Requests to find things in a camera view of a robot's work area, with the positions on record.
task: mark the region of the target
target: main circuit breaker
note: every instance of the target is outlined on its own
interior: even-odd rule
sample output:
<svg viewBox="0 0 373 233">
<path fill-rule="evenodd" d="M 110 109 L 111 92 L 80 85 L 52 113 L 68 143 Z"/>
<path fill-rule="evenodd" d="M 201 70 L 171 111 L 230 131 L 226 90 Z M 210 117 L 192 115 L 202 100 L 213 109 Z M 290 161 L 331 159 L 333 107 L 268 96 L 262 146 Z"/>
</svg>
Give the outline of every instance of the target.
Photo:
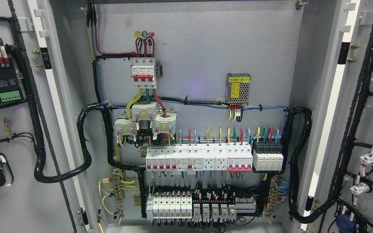
<svg viewBox="0 0 373 233">
<path fill-rule="evenodd" d="M 136 88 L 156 88 L 156 80 L 161 76 L 160 62 L 155 58 L 134 58 L 132 79 Z"/>
</svg>

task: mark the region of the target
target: wire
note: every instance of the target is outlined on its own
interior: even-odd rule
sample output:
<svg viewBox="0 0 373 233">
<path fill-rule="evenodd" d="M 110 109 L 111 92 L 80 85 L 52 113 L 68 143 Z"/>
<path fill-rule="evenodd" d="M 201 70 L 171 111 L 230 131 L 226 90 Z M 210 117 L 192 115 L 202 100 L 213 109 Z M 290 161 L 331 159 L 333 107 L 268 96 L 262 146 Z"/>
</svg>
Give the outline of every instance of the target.
<svg viewBox="0 0 373 233">
<path fill-rule="evenodd" d="M 166 108 L 163 105 L 162 101 L 159 99 L 158 95 L 156 94 L 156 89 L 152 89 L 152 92 L 153 92 L 153 97 L 159 103 L 159 105 L 162 107 L 162 111 L 163 111 L 163 116 L 162 117 L 166 118 Z"/>
<path fill-rule="evenodd" d="M 130 108 L 132 105 L 134 105 L 140 98 L 142 97 L 142 89 L 139 89 L 139 94 L 132 100 L 128 103 L 128 105 L 126 106 L 126 113 L 128 115 L 128 119 L 132 119 L 132 116 L 130 115 Z"/>
</svg>

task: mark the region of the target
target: green wire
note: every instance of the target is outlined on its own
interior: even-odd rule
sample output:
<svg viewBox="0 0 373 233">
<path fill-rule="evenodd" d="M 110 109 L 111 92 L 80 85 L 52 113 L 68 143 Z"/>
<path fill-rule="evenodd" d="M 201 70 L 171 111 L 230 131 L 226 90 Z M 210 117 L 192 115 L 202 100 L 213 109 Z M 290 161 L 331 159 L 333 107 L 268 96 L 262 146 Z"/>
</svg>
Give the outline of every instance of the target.
<svg viewBox="0 0 373 233">
<path fill-rule="evenodd" d="M 235 143 L 237 142 L 237 129 L 234 130 L 234 136 L 232 136 L 234 138 L 234 146 L 235 146 Z"/>
<path fill-rule="evenodd" d="M 263 132 L 263 143 L 266 143 L 266 137 L 267 137 L 267 127 L 265 127 Z"/>
<path fill-rule="evenodd" d="M 150 104 L 151 97 L 149 96 L 149 89 L 145 89 L 145 93 L 146 93 L 146 103 Z"/>
</svg>

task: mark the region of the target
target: blue wire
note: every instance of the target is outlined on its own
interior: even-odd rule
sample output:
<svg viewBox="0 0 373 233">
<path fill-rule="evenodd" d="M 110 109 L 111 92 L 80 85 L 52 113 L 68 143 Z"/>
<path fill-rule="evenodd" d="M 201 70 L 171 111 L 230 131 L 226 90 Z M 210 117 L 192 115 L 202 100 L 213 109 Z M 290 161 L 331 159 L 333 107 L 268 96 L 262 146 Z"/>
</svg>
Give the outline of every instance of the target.
<svg viewBox="0 0 373 233">
<path fill-rule="evenodd" d="M 181 129 L 179 129 L 179 145 L 182 145 L 182 134 L 181 134 Z"/>
<path fill-rule="evenodd" d="M 278 130 L 278 128 L 276 129 L 276 141 L 275 143 L 277 143 L 277 139 L 278 139 L 278 134 L 280 133 L 280 131 Z"/>
<path fill-rule="evenodd" d="M 198 138 L 197 138 L 197 130 L 194 130 L 195 131 L 195 146 L 197 145 L 198 143 Z"/>
<path fill-rule="evenodd" d="M 248 141 L 247 141 L 247 145 L 250 144 L 250 138 L 251 138 L 251 133 L 250 133 L 250 129 L 248 128 Z"/>
</svg>

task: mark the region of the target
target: red wire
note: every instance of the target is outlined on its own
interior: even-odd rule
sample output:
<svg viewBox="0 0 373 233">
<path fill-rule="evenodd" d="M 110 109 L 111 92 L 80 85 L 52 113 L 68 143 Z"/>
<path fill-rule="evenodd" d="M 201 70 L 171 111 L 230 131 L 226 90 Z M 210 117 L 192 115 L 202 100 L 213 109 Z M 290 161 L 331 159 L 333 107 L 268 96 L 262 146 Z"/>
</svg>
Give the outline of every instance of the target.
<svg viewBox="0 0 373 233">
<path fill-rule="evenodd" d="M 96 43 L 96 49 L 97 51 L 102 55 L 108 55 L 108 56 L 119 56 L 119 55 L 126 55 L 126 54 L 136 54 L 135 52 L 129 52 L 129 53 L 103 53 L 99 49 L 99 44 L 97 41 L 97 26 L 95 25 L 95 43 Z"/>
<path fill-rule="evenodd" d="M 156 101 L 159 103 L 159 105 L 162 107 L 163 110 L 163 118 L 166 118 L 166 108 L 163 105 L 162 101 L 159 99 L 158 95 L 156 94 L 156 89 L 152 89 L 153 97 L 155 97 Z"/>
<path fill-rule="evenodd" d="M 189 139 L 189 145 L 191 145 L 191 130 L 189 130 L 188 139 Z"/>
<path fill-rule="evenodd" d="M 241 145 L 243 145 L 244 129 L 241 129 Z"/>
<path fill-rule="evenodd" d="M 273 137 L 273 128 L 268 129 L 268 133 L 267 133 L 266 137 L 268 137 L 269 135 L 270 135 L 270 140 L 268 141 L 268 143 L 271 143 L 271 139 Z"/>
<path fill-rule="evenodd" d="M 155 57 L 155 40 L 153 39 L 153 37 L 146 37 L 145 38 L 145 49 L 146 49 L 146 42 L 148 41 L 148 39 L 150 39 L 152 41 L 152 50 L 151 50 L 151 57 Z"/>
</svg>

